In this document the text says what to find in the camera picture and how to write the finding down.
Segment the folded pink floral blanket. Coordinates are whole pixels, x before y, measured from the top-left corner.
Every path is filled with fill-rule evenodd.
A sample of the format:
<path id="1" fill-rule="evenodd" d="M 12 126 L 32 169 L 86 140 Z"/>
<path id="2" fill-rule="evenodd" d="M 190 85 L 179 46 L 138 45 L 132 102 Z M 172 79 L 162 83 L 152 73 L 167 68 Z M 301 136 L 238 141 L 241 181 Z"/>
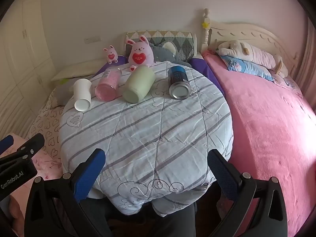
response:
<path id="1" fill-rule="evenodd" d="M 61 163 L 44 152 L 44 136 L 29 140 L 9 134 L 1 140 L 1 236 L 24 236 L 24 215 L 35 177 L 61 177 Z"/>

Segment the heart pattern bedsheet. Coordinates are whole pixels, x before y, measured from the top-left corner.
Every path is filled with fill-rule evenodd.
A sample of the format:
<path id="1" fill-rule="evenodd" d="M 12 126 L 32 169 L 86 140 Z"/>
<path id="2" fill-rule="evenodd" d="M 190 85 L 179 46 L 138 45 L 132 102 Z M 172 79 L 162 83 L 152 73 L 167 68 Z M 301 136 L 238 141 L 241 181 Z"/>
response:
<path id="1" fill-rule="evenodd" d="M 63 174 L 59 143 L 59 122 L 63 109 L 63 105 L 57 105 L 53 91 L 26 135 L 26 139 L 30 139 L 40 133 L 45 139 L 44 147 L 33 157 L 38 172 L 43 173 L 45 179 L 59 178 Z"/>

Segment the wall socket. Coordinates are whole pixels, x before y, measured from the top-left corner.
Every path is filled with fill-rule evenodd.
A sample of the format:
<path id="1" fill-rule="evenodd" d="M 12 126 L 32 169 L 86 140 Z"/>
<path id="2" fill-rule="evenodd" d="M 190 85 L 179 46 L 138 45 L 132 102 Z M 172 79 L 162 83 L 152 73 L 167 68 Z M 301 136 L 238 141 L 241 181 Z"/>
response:
<path id="1" fill-rule="evenodd" d="M 101 37 L 100 36 L 92 36 L 90 38 L 85 38 L 84 39 L 84 43 L 85 44 L 96 43 L 96 42 L 100 42 L 100 41 L 101 41 Z"/>

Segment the large pink bunny plush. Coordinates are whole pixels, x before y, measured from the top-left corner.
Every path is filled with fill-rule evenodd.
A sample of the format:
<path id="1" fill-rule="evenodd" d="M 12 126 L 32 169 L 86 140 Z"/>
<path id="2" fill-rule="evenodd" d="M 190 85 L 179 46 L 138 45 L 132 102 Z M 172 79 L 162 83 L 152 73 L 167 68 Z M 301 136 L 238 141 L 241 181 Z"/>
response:
<path id="1" fill-rule="evenodd" d="M 139 36 L 139 42 L 127 39 L 125 43 L 131 46 L 131 52 L 128 58 L 131 72 L 139 66 L 150 67 L 153 65 L 153 51 L 149 41 L 144 35 Z"/>

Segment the white wardrobe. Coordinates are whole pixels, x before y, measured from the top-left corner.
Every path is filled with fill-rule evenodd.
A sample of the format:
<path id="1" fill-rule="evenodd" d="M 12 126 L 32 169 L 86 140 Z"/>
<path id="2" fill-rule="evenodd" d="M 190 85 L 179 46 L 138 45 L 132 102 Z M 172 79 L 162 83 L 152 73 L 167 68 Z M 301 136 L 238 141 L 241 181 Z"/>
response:
<path id="1" fill-rule="evenodd" d="M 1 20 L 1 137 L 27 135 L 55 74 L 41 0 L 14 0 Z"/>

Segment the pink translucent cup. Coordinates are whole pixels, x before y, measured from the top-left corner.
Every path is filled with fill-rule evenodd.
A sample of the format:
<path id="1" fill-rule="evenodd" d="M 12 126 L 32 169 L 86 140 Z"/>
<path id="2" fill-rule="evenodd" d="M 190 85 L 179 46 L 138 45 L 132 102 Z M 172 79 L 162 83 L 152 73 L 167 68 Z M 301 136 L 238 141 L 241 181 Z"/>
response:
<path id="1" fill-rule="evenodd" d="M 98 85 L 95 89 L 96 97 L 103 101 L 109 102 L 116 98 L 118 85 L 120 78 L 122 76 L 122 71 L 119 67 L 109 67 L 101 76 Z"/>

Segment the small pink bunny plush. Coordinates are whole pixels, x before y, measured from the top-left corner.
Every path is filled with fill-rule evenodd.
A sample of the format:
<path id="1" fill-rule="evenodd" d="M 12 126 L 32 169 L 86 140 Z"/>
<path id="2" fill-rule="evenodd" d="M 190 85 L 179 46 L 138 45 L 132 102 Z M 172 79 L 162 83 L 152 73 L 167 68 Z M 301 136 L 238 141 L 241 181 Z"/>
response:
<path id="1" fill-rule="evenodd" d="M 110 45 L 108 48 L 104 48 L 103 51 L 105 52 L 106 59 L 109 64 L 118 62 L 118 54 L 113 45 Z"/>

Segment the pink fleece blanket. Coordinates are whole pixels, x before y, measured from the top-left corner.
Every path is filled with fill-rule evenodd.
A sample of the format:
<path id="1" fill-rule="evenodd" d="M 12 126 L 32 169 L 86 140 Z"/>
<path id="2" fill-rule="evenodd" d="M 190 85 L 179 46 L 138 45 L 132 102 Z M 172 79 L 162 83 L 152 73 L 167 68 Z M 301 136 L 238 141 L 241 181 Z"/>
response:
<path id="1" fill-rule="evenodd" d="M 203 58 L 216 76 L 233 124 L 230 162 L 241 172 L 277 177 L 288 220 L 296 235 L 315 207 L 315 114 L 297 88 L 229 71 L 209 51 Z"/>

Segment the grey small pillow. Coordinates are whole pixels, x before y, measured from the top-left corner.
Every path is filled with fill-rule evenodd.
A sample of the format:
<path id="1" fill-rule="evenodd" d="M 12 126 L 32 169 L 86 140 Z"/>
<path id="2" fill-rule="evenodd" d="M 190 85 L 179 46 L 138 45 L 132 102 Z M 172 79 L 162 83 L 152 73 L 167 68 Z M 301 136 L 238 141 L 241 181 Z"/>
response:
<path id="1" fill-rule="evenodd" d="M 58 106 L 66 106 L 72 96 L 73 84 L 71 82 L 57 86 L 53 92 L 50 108 L 54 109 Z"/>

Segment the diamond pattern cushion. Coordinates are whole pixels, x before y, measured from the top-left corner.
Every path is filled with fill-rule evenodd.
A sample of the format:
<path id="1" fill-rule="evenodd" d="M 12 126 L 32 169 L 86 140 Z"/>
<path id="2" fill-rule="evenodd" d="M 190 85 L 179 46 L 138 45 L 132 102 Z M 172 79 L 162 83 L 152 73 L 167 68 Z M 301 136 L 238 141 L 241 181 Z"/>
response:
<path id="1" fill-rule="evenodd" d="M 124 54 L 126 58 L 129 57 L 131 46 L 126 44 L 127 39 L 135 42 L 139 41 L 139 36 L 144 35 L 149 43 L 154 46 L 164 45 L 171 42 L 174 45 L 172 51 L 176 51 L 179 60 L 188 62 L 191 58 L 197 55 L 197 37 L 192 32 L 186 31 L 132 31 L 126 32 L 124 38 Z"/>

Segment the grey striped quilt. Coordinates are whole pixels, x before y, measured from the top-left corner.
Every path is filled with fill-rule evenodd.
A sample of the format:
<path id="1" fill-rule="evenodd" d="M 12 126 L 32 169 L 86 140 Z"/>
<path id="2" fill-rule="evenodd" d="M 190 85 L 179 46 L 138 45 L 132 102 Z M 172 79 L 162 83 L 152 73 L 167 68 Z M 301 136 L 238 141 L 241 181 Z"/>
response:
<path id="1" fill-rule="evenodd" d="M 185 69 L 192 91 L 184 100 L 168 93 L 169 62 L 151 68 L 156 80 L 146 97 L 130 104 L 121 96 L 92 98 L 79 112 L 74 101 L 64 108 L 59 128 L 64 172 L 72 172 L 97 148 L 105 165 L 89 196 L 108 198 L 123 214 L 151 203 L 159 216 L 200 199 L 215 181 L 208 152 L 229 159 L 233 144 L 231 112 L 221 91 L 201 73 Z"/>

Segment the blue cartoon pillow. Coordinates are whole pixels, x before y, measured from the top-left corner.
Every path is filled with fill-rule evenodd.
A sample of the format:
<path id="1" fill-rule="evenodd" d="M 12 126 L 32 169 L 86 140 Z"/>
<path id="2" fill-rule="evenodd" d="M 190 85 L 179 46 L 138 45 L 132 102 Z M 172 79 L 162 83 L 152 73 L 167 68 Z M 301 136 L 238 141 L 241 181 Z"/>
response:
<path id="1" fill-rule="evenodd" d="M 224 61 L 229 71 L 251 74 L 274 82 L 270 72 L 261 65 L 230 56 L 220 56 L 220 58 Z"/>

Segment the grey plush toy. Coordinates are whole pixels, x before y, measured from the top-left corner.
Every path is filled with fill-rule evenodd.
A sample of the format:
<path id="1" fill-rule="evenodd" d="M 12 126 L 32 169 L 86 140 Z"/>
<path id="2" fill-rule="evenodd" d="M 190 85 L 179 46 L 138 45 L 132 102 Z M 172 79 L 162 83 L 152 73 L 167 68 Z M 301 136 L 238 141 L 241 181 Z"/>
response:
<path id="1" fill-rule="evenodd" d="M 171 62 L 177 65 L 192 67 L 190 63 L 179 60 L 177 53 L 173 53 L 167 47 L 162 47 L 161 45 L 155 46 L 150 43 L 150 48 L 152 49 L 155 63 Z"/>

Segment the white pink dog plush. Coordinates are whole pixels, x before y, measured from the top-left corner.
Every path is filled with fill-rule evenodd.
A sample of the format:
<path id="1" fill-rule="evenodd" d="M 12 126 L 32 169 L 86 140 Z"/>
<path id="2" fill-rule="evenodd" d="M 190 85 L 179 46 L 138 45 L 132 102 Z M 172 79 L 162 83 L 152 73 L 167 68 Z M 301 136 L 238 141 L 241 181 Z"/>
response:
<path id="1" fill-rule="evenodd" d="M 277 75 L 286 78 L 289 75 L 283 58 L 278 54 L 271 54 L 244 41 L 232 40 L 218 46 L 217 52 L 221 56 L 230 56 L 264 66 L 273 70 Z"/>

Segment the white paper cup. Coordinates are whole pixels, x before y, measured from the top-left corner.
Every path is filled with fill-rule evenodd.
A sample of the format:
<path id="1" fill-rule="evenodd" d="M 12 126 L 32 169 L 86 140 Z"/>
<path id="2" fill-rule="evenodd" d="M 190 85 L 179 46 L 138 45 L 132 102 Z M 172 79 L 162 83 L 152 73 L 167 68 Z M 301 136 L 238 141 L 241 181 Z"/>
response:
<path id="1" fill-rule="evenodd" d="M 85 112 L 91 105 L 90 88 L 92 83 L 87 79 L 79 79 L 73 85 L 74 108 L 79 112 Z"/>

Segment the blue black metal tumbler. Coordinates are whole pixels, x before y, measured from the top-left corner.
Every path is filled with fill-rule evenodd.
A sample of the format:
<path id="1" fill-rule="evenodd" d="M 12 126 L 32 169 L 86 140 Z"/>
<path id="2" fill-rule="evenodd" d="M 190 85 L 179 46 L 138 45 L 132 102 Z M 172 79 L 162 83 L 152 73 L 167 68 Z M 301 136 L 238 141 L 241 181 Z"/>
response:
<path id="1" fill-rule="evenodd" d="M 191 86 L 183 67 L 176 65 L 168 71 L 169 95 L 177 100 L 188 98 L 191 94 Z"/>

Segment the cream bedside shelf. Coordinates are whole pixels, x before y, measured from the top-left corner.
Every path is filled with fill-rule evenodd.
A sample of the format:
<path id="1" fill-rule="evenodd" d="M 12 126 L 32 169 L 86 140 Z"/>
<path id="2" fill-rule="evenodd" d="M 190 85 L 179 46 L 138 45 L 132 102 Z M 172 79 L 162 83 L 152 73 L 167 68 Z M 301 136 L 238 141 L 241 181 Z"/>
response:
<path id="1" fill-rule="evenodd" d="M 62 79 L 77 78 L 80 76 L 94 75 L 106 64 L 105 60 L 89 60 L 82 63 L 72 64 L 64 67 L 59 73 L 57 73 L 51 82 L 56 82 Z"/>

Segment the cream wooden headboard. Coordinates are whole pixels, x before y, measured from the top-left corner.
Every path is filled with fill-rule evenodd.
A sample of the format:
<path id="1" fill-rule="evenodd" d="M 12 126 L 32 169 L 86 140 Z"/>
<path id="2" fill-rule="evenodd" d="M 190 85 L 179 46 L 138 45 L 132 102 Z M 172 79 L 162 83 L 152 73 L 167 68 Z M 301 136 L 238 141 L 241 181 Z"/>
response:
<path id="1" fill-rule="evenodd" d="M 298 54 L 291 54 L 284 42 L 272 32 L 254 24 L 213 21 L 209 9 L 205 8 L 200 52 L 215 50 L 219 44 L 230 40 L 246 41 L 271 54 L 279 54 L 290 71 L 298 65 Z"/>

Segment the pale green cup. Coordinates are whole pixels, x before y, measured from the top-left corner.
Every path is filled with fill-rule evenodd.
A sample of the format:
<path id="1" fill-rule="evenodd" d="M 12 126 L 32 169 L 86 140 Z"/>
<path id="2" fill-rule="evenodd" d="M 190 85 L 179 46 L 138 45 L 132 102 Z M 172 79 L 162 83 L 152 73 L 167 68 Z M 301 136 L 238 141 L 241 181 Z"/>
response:
<path id="1" fill-rule="evenodd" d="M 150 67 L 137 67 L 124 85 L 123 98 L 132 104 L 139 103 L 148 94 L 155 79 L 155 73 Z"/>

